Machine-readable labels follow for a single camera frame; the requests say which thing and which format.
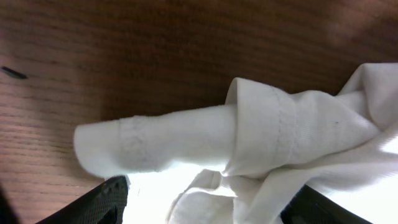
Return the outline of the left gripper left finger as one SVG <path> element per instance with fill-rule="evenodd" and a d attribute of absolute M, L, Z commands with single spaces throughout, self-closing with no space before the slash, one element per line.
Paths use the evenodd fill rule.
<path fill-rule="evenodd" d="M 37 224 L 122 224 L 128 184 L 112 177 Z"/>

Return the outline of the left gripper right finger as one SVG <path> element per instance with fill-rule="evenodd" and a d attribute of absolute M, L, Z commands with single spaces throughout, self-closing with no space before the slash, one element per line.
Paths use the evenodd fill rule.
<path fill-rule="evenodd" d="M 283 224 L 371 224 L 304 185 L 280 213 Z"/>

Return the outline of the white t-shirt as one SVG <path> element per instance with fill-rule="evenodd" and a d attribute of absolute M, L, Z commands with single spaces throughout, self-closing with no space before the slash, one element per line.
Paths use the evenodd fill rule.
<path fill-rule="evenodd" d="M 280 223 L 305 185 L 397 222 L 397 64 L 360 65 L 335 96 L 235 78 L 225 104 L 84 124 L 89 173 L 127 175 L 125 223 Z"/>

